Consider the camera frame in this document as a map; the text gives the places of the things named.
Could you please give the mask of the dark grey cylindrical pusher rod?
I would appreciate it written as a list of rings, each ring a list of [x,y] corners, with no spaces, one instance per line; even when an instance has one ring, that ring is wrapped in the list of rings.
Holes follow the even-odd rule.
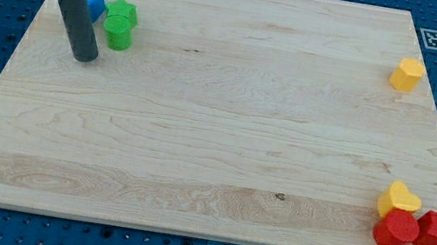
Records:
[[[98,58],[98,45],[88,0],[57,0],[73,57],[82,63]]]

